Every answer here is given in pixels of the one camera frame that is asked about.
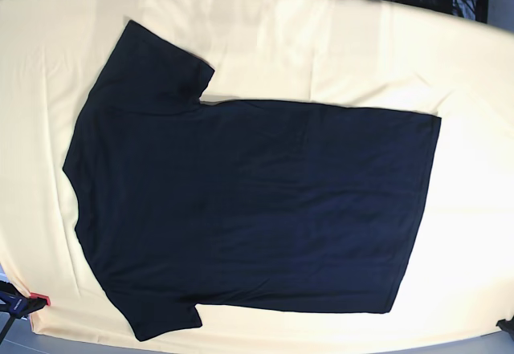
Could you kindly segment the black clamp at right corner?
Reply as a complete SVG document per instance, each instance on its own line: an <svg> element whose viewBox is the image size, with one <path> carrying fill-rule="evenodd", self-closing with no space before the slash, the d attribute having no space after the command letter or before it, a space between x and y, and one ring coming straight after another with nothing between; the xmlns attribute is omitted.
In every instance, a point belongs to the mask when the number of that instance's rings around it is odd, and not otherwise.
<svg viewBox="0 0 514 354"><path fill-rule="evenodd" d="M509 334L512 340L514 340L514 318L510 320L502 319L499 320L496 326L502 331Z"/></svg>

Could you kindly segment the dark navy T-shirt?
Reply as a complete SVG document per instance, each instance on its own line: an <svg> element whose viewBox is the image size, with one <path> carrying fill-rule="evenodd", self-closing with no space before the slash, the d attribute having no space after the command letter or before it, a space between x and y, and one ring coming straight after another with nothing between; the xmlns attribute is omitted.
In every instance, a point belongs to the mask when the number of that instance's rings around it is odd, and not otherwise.
<svg viewBox="0 0 514 354"><path fill-rule="evenodd" d="M426 204L437 116L200 98L199 57L129 22L63 171L84 257L135 337L196 307L384 314Z"/></svg>

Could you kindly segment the cream yellow table cloth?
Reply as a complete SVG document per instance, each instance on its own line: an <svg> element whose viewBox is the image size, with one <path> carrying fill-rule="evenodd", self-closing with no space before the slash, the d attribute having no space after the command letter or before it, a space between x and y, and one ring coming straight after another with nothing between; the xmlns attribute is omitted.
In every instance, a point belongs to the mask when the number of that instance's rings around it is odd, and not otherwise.
<svg viewBox="0 0 514 354"><path fill-rule="evenodd" d="M204 95L442 119L426 210L385 315L201 306L138 342L85 262L62 172L75 118L127 21L210 63ZM372 0L1 0L1 264L49 296L36 336L172 353L368 353L495 331L513 315L513 36Z"/></svg>

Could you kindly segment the black red table clamp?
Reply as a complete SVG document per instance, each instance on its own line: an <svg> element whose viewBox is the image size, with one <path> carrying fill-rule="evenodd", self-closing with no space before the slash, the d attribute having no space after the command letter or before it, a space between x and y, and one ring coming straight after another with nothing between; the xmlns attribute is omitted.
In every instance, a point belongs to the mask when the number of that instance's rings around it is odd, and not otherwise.
<svg viewBox="0 0 514 354"><path fill-rule="evenodd" d="M43 295L24 296L12 283L1 281L1 313L9 315L4 327L1 330L1 341L3 341L17 319L50 306L50 300Z"/></svg>

